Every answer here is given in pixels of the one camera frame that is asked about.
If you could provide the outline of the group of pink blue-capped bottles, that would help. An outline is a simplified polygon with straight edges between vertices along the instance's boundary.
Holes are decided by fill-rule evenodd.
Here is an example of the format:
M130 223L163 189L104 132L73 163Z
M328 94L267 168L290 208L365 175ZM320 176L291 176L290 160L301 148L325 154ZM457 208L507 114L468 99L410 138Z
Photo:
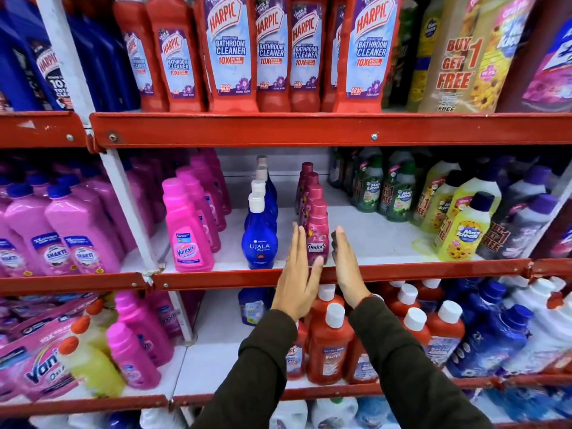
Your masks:
M0 174L0 276L115 274L137 249L102 165L55 162L48 178Z

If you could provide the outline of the person's right forearm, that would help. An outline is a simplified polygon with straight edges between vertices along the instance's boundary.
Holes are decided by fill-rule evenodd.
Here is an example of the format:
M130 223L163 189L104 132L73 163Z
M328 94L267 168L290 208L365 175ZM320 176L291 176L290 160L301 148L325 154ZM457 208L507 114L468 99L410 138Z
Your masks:
M367 296L349 316L401 429L495 429L382 299Z

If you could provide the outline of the person's right hand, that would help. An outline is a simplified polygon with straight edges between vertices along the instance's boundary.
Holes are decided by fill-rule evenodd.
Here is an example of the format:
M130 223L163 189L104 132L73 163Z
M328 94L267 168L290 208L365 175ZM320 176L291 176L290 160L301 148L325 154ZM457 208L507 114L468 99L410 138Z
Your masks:
M355 273L336 272L336 277L338 281L338 286L342 291L344 299L352 309L355 309L362 302L362 300L371 295L370 291L366 287L366 284L361 276L360 268L358 266L356 257L355 257Z

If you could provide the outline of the lilac purple-capped cleaner bottle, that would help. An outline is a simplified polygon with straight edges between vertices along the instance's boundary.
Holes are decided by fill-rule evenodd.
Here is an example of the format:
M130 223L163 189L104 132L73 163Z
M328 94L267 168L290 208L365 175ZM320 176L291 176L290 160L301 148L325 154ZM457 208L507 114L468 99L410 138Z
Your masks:
M547 222L557 203L551 194L540 194L511 219L490 224L476 254L483 259L517 259Z
M491 222L500 223L511 219L538 195L547 193L546 184L550 174L551 169L547 166L534 165L529 168L521 180L516 181L504 191Z

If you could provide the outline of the white shelf upright post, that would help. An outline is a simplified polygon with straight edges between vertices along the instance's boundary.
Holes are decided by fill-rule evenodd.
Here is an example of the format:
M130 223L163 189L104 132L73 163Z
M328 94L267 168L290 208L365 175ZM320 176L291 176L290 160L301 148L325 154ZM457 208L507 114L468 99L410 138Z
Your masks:
M78 115L88 137L95 142L96 133L89 121L96 109L91 98L89 86L85 78L80 57L75 46L62 0L35 0L45 25L47 35L60 63L61 73L65 79L75 115ZM137 250L128 253L119 274L103 274L103 283L90 290L102 292L118 289L166 290L175 308L175 315L180 323L184 346L191 346L197 340L193 331L193 323L183 305L178 291L168 285L158 283L161 272L166 267L165 259L169 245L166 235L150 238L145 229L139 207L136 204L131 186L127 180L117 150L103 149L99 158L104 166L111 185L117 194L118 202L125 214L130 231L137 244Z
M551 213L548 215L547 222L544 223L541 229L537 232L537 234L525 247L524 251L522 252L522 255L520 256L521 259L530 258L535 247L540 242L540 239L544 236L544 234L548 230L548 227L552 224L558 213L563 208L566 201L568 201L568 199L572 195L572 170L563 173L561 179L558 181L558 183L554 186L554 189L551 191L551 194L553 194L554 197L556 197L557 203L554 206Z

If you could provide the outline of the pink stain remover pouch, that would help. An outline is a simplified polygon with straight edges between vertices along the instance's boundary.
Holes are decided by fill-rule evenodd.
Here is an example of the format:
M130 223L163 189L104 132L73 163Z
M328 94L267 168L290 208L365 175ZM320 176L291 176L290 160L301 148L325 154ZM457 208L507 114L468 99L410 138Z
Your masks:
M77 293L6 300L0 303L0 336L14 341L38 331L51 321L81 316L98 298L96 293Z
M0 404L17 397L32 403L55 399L78 387L58 347L90 304L61 305L10 332L15 339L0 348Z

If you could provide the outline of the row of red cleaner bottles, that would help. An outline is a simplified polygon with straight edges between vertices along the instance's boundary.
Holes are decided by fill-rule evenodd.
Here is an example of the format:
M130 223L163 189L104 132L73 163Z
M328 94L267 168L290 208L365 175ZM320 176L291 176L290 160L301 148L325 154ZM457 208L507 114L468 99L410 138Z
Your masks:
M144 111L317 113L328 0L115 0Z

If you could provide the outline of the light blue bottle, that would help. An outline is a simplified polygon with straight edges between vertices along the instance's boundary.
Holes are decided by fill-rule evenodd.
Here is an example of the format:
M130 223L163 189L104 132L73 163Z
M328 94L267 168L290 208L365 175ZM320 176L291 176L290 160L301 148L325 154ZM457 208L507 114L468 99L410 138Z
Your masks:
M355 422L364 429L380 429L397 421L385 396L357 397Z

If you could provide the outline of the person's left hand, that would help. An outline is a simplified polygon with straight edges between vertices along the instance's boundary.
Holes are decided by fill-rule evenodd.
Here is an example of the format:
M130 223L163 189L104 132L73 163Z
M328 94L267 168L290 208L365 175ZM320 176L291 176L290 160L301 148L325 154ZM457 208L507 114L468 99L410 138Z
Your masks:
M304 227L292 223L292 230L287 259L277 282L271 308L284 312L297 322L310 312L312 306L307 293L311 266L308 265Z

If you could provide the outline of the yellow orange-capped bottle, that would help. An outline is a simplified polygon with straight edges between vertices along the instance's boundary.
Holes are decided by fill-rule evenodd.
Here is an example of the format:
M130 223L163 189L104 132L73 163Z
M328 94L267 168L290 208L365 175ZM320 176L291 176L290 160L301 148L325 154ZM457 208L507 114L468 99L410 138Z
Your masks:
M90 323L107 330L118 319L118 313L105 307L103 299L96 299L88 305L83 313L90 318Z
M111 358L106 330L92 323L89 316L79 317L71 324L69 331L79 339L80 343L90 345Z
M126 382L111 360L76 336L63 339L58 354L66 371L82 382L94 397L120 397Z

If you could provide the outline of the group of green cleaner bottles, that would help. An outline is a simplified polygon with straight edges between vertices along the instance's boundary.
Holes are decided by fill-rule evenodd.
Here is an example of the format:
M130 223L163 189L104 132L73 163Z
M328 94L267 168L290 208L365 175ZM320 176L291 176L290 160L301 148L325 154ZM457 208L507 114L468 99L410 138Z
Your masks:
M334 147L328 183L342 189L363 213L377 213L394 223L412 218L416 163L405 148Z

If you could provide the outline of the row of blue cleaner bottles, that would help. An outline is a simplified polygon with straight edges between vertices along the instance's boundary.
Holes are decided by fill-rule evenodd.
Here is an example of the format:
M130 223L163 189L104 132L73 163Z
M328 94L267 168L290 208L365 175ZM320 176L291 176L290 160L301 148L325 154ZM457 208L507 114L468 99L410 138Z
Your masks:
M113 0L61 0L96 111L139 110ZM37 0L0 0L2 111L74 111Z

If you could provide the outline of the white green-capped jug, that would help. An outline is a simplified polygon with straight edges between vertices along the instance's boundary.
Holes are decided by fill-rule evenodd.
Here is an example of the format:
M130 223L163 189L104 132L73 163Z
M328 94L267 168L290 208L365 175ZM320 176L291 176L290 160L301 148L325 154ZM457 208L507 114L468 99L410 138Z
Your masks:
M269 420L269 429L305 429L308 418L306 400L279 401Z
M358 411L355 397L326 397L316 399L310 412L313 429L345 429Z

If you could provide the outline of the pink liquid bottle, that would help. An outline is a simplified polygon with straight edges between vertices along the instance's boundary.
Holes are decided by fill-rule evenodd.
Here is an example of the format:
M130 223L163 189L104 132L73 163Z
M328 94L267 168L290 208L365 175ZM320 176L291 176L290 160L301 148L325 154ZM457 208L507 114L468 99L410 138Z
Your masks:
M145 300L149 309L158 318L161 327L171 339L182 338L178 311L171 301L169 292L154 290L147 292Z
M121 322L114 323L108 328L106 337L111 357L129 387L151 390L160 384L159 370L129 327Z
M175 346L168 338L157 315L135 291L118 291L115 296L118 321L124 323L136 336L139 345L156 367L172 360Z

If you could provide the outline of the small blue bottle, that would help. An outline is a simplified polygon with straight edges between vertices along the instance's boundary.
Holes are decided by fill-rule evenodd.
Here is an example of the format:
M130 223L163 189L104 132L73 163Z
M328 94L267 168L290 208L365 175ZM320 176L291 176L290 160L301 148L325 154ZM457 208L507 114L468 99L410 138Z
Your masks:
M270 310L275 288L243 288L238 293L241 320L249 326L257 325Z

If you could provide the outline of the dark green cleaner bottle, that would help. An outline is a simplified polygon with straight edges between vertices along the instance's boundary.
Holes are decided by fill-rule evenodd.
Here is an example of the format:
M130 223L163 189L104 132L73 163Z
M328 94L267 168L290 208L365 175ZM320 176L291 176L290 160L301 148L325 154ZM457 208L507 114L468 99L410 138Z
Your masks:
M397 93L403 77L405 57L411 41L412 28L416 18L418 3L415 0L402 0L399 13L399 30L392 49L392 61L383 90L382 108L389 108L391 96Z

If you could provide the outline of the yellow twin bottle pack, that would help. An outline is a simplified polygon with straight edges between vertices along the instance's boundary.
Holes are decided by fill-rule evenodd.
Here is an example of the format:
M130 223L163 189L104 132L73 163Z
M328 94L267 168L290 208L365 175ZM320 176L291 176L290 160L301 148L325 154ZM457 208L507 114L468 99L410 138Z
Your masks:
M419 113L492 114L537 0L444 0Z

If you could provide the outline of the group of orange disinfectant bottles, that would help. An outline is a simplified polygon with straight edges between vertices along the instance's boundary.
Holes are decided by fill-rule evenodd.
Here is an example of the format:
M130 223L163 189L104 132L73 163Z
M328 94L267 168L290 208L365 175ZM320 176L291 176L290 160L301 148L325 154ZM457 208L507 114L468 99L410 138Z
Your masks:
M345 314L343 303L333 302L324 306L324 309L321 316L312 315L312 324L309 327L308 378L317 384L333 383L341 379L352 340L357 339L358 345L362 347L362 350L357 352L358 357L366 356L367 367L374 372L374 378L379 379L366 350L349 324L349 316ZM417 339L413 332L405 327L403 320L399 320L404 328Z

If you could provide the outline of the maroon fabric softener bottle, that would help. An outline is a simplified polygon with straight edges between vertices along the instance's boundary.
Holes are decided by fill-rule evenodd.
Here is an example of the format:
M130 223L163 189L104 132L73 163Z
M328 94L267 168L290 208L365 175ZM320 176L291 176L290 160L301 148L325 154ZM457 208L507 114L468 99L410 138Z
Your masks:
M298 215L300 217L303 215L303 212L304 212L304 206L307 202L309 187L311 185L316 185L316 184L319 185L318 173L308 172L308 173L303 175L302 183L300 185L300 190L299 190L300 196L299 196L299 200L298 200L298 204L297 204L297 212L298 212Z
M323 187L320 184L309 185L303 194L300 209L300 224L306 227L312 207L317 200L323 199Z
M330 241L327 202L324 199L313 200L305 230L308 265L312 266L318 258L322 258L325 264Z
M313 163L312 162L304 162L301 166L301 171L299 174L299 179L296 188L296 197L295 197L295 212L299 213L300 210L300 202L304 192L304 185L305 179L308 173L313 172Z

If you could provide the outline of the yellow black-capped cleaner bottle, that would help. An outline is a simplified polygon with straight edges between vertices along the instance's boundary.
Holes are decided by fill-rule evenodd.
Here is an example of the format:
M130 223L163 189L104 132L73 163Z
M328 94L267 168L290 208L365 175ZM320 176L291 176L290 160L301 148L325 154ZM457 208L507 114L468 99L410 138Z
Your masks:
M459 162L451 156L444 156L443 159L433 165L428 171L411 219L411 223L415 226L421 226L434 193L444 184L447 175L453 170L461 170Z
M467 181L466 176L467 173L462 172L462 170L449 172L444 183L437 188L431 197L428 210L420 224L421 231L429 234L439 232L456 190Z
M502 193L497 183L501 169L500 166L488 165L478 170L475 177L461 184L454 192L450 207L447 211L447 218L453 220L459 212L468 207L476 192L485 192L494 196L489 211L492 217L497 211L502 199Z
M444 262L470 261L490 227L490 208L495 197L476 192L470 203L452 220L445 219L445 228L436 239L437 257Z

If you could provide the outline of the row of blue jugs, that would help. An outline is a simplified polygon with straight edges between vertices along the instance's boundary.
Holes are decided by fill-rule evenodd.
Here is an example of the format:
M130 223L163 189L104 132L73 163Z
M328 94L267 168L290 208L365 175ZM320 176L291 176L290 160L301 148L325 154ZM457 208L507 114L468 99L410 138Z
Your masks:
M509 387L484 394L515 422L540 422L555 415L572 421L572 386Z

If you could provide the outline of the purple floor cleaner bottle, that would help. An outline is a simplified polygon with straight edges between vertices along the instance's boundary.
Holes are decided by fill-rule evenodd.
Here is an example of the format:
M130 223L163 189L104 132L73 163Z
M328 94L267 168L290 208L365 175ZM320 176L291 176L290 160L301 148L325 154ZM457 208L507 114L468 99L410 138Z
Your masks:
M565 259L572 252L572 213L559 214L534 248L532 259Z
M533 7L495 112L572 112L572 0Z

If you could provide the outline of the person's left forearm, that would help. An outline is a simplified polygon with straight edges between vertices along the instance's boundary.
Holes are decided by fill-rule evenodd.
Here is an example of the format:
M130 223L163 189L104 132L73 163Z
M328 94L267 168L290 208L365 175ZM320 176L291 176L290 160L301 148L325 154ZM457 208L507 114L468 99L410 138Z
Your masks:
M287 383L300 315L273 308L242 341L237 361L190 429L269 429Z

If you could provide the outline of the red edged white shelf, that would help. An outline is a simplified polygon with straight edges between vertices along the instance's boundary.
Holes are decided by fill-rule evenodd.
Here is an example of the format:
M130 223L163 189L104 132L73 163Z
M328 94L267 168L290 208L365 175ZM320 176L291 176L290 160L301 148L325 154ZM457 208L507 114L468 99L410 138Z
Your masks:
M530 277L572 278L572 258L535 259L530 264Z
M172 256L165 257L166 267L153 279L162 290L269 287L276 285L292 236L292 223L298 177L273 175L277 189L278 251L272 269L249 269L241 250L244 222L247 215L247 195L253 177L229 177L232 212L226 216L227 227L222 232L221 249L214 254L212 271L182 273L175 270ZM531 276L531 259L441 262L433 251L433 236L411 223L393 223L378 213L363 213L355 208L349 196L323 182L327 202L328 229L341 226L357 258L364 281L452 279L461 277Z
M140 265L138 269L124 265L120 273L114 274L0 278L0 297L147 289L153 285L153 275L160 273L164 266L161 262L157 268L143 271Z
M94 113L90 123L105 149L572 144L572 113Z
M160 384L151 390L126 387L120 397L96 398L90 396L86 387L80 384L61 397L42 399L37 402L31 402L20 395L8 402L0 403L0 419L165 408L174 397L186 351L186 346L175 346L172 360L159 368Z
M0 150L86 148L85 129L78 115L68 111L0 111Z
M207 290L195 323L196 342L187 348L173 394L178 405L204 403L224 381L233 367L240 343L254 328L242 323L238 307L238 289ZM453 378L461 389L569 386L572 375L518 375L503 379L497 376ZM331 385L311 383L306 377L288 381L283 400L318 399L324 397L361 397L381 395L379 383Z

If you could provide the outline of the pink stain remover bottle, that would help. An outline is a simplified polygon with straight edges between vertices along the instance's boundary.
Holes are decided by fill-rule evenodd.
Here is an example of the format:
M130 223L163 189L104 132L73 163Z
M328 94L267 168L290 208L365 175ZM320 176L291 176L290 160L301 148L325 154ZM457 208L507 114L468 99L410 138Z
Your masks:
M166 224L174 267L177 272L212 271L215 260L206 231L184 183L168 178L162 183Z
M187 192L195 204L197 216L203 224L212 253L221 249L221 241L217 228L216 211L211 208L211 194L205 190L200 180L194 175L190 166L181 166L175 170L176 177L182 180Z
M232 205L218 154L214 148L200 148L199 151L211 170L214 185L222 201L222 211L227 216L232 211Z
M216 229L222 232L226 229L226 219L223 211L223 197L215 185L214 176L201 155L193 155L189 159L193 175L199 180L204 190L204 197L211 208Z

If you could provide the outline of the blue detergent bottle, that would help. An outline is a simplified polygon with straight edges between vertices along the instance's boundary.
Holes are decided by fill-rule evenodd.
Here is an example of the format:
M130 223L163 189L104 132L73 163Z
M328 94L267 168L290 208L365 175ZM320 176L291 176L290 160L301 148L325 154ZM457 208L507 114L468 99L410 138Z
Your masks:
M469 329L446 363L454 377L487 377L527 344L534 313L523 305L498 309Z
M462 309L461 320L466 331L486 320L497 311L499 303L503 300L507 288L499 281L487 281L477 290L465 294L459 305Z

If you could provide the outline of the yellow green cleaner bottle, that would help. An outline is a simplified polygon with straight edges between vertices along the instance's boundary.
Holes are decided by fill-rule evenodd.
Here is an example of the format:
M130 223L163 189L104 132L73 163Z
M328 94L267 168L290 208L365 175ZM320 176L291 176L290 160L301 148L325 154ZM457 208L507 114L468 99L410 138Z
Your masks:
M407 111L411 113L418 112L425 93L428 69L442 22L444 3L445 0L431 0L421 21L418 49L406 104Z

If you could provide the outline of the white detergent bottle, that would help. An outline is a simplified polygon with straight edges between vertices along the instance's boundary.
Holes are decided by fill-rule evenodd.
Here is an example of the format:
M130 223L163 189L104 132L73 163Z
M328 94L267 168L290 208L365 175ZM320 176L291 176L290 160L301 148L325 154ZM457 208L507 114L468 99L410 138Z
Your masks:
M497 371L500 376L536 374L572 348L572 294L544 310L529 325L527 344Z
M547 279L536 279L526 288L519 288L501 301L499 310L504 312L514 305L522 305L533 312L533 318L547 311L547 302L552 292L555 292L554 284Z

